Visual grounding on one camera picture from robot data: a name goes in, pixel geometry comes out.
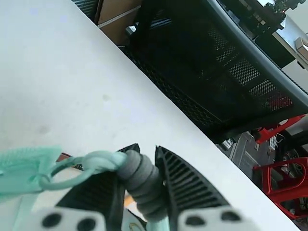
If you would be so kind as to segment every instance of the mask ear loop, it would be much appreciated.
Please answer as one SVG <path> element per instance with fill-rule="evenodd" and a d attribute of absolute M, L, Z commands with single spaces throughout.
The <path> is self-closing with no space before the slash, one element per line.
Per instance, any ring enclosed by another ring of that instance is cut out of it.
<path fill-rule="evenodd" d="M 88 168 L 85 171 L 82 171 L 82 173 L 75 178 L 56 183 L 52 182 L 53 176 L 55 176 L 57 173 L 66 168 L 81 164 L 82 160 L 83 157 L 70 157 L 58 162 L 55 166 L 51 168 L 51 173 L 49 175 L 44 175 L 44 177 L 40 177 L 39 185 L 42 190 L 61 190 L 71 188 L 87 180 L 95 172 L 94 168 Z"/>
<path fill-rule="evenodd" d="M 85 157 L 70 157 L 58 162 L 50 169 L 50 174 L 39 175 L 39 185 L 42 190 L 61 190 L 74 187 L 93 174 L 104 171 L 116 171 L 126 161 L 127 155 L 122 152 L 111 153 L 108 151 L 96 151 L 87 154 Z M 60 171 L 78 165 L 85 164 L 85 170 L 75 178 L 53 182 L 52 178 Z"/>

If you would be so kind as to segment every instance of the face mask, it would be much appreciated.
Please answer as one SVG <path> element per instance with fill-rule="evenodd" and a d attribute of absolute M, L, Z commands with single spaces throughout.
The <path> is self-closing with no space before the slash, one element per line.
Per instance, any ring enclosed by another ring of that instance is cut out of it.
<path fill-rule="evenodd" d="M 0 207 L 5 211 L 0 224 L 18 230 L 30 213 L 38 193 L 39 177 L 55 165 L 59 148 L 23 148 L 0 153 Z"/>

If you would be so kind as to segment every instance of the wall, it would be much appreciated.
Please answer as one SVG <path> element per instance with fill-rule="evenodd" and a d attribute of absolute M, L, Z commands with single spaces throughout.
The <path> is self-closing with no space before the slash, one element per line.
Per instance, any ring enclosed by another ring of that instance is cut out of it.
<path fill-rule="evenodd" d="M 306 69 L 302 69 L 297 64 L 296 60 L 288 64 L 285 68 L 283 68 L 283 70 L 298 85 L 308 92 L 308 71 Z M 296 134 L 303 130 L 308 130 L 308 115 L 288 129 L 291 134 Z"/>
<path fill-rule="evenodd" d="M 287 10 L 286 14 L 305 32 L 308 33 L 308 1 L 299 4 L 295 10 Z"/>

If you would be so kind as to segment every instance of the cable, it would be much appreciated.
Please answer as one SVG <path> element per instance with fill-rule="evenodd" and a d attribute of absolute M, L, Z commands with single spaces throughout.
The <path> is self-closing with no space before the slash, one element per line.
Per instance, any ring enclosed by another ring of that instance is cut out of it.
<path fill-rule="evenodd" d="M 277 133 L 277 135 L 280 135 L 280 136 L 282 136 L 282 137 L 285 139 L 285 137 L 284 137 L 282 134 Z M 277 142 L 277 143 L 280 143 L 281 141 L 283 141 L 283 139 L 281 139 L 279 142 L 278 142 L 278 141 L 276 141 L 276 142 Z"/>

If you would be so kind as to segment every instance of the red chair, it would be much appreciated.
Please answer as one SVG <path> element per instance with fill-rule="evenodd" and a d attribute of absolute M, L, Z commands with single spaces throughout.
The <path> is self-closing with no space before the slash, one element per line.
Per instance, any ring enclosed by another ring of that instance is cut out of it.
<path fill-rule="evenodd" d="M 303 175 L 300 177 L 292 177 L 282 170 L 289 164 L 298 164 L 302 167 Z M 277 171 L 282 180 L 278 181 L 278 189 L 273 189 L 271 181 L 272 170 Z M 308 198 L 308 157 L 302 157 L 287 161 L 277 162 L 271 165 L 254 167 L 254 171 L 262 173 L 262 191 L 268 198 L 284 212 L 290 219 L 298 219 L 308 217 L 308 210 L 302 209 L 300 198 Z M 294 214 L 286 209 L 282 203 L 294 201 Z"/>

